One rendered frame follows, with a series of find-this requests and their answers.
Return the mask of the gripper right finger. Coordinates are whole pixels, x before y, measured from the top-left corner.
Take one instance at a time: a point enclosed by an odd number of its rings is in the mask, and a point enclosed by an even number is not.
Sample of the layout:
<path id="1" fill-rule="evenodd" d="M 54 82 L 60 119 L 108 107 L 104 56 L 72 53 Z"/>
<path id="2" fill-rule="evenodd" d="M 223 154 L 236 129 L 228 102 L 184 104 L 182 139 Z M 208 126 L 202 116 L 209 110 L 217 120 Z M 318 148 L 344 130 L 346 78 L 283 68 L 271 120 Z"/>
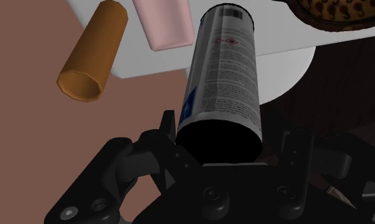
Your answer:
<path id="1" fill-rule="evenodd" d="M 375 147 L 354 134 L 283 134 L 278 214 L 287 224 L 375 224 Z"/>

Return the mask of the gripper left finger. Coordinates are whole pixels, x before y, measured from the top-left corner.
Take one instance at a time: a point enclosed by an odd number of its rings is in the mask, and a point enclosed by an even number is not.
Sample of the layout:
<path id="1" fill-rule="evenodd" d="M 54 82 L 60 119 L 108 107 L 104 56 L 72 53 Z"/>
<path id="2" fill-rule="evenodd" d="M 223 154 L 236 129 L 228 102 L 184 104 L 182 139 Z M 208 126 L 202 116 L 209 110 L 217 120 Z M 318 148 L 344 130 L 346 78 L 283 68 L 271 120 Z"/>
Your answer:
<path id="1" fill-rule="evenodd" d="M 143 132 L 136 142 L 110 139 L 55 203 L 44 224 L 118 224 L 119 208 L 140 176 L 155 175 L 166 187 L 165 173 L 177 183 L 201 165 L 175 144 L 173 110 L 164 111 L 158 129 Z"/>

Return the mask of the grey printed spray can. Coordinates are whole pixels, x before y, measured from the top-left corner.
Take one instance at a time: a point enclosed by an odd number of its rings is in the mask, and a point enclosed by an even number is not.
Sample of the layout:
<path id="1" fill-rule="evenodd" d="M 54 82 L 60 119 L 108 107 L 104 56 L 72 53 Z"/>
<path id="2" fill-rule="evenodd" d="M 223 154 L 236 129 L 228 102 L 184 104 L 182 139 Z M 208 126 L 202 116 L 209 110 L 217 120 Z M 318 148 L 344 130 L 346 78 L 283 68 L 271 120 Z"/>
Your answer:
<path id="1" fill-rule="evenodd" d="M 250 163 L 262 152 L 254 23 L 240 5 L 201 18 L 176 144 L 200 164 Z"/>

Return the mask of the orange cylindrical cup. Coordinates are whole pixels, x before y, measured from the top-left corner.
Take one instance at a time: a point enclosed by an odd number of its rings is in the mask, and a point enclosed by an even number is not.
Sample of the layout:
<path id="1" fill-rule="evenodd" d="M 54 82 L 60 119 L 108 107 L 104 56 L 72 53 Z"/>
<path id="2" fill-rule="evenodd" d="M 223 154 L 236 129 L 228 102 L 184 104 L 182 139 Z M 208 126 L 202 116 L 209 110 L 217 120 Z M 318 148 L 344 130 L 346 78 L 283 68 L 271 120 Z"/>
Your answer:
<path id="1" fill-rule="evenodd" d="M 119 2 L 99 3 L 57 78 L 62 93 L 82 102 L 100 98 L 127 22 L 127 11 Z"/>

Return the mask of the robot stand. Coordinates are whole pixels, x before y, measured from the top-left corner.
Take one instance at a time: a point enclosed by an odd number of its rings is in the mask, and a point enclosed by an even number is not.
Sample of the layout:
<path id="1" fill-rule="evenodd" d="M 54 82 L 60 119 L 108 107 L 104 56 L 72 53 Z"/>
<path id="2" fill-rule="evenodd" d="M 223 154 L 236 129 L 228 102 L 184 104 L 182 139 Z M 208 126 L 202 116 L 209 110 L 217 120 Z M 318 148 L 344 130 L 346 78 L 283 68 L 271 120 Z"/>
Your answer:
<path id="1" fill-rule="evenodd" d="M 327 32 L 375 27 L 375 0 L 273 0 L 287 4 L 303 23 Z"/>

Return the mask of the pink rectangular container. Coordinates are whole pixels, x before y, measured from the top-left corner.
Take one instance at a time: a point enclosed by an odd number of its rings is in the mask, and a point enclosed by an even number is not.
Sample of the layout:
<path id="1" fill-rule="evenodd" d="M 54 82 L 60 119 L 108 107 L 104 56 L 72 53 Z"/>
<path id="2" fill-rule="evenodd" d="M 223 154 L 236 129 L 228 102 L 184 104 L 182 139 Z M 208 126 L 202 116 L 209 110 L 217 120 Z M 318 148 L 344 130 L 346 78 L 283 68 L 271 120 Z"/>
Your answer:
<path id="1" fill-rule="evenodd" d="M 190 46 L 195 41 L 188 0 L 132 0 L 149 47 L 154 52 Z"/>

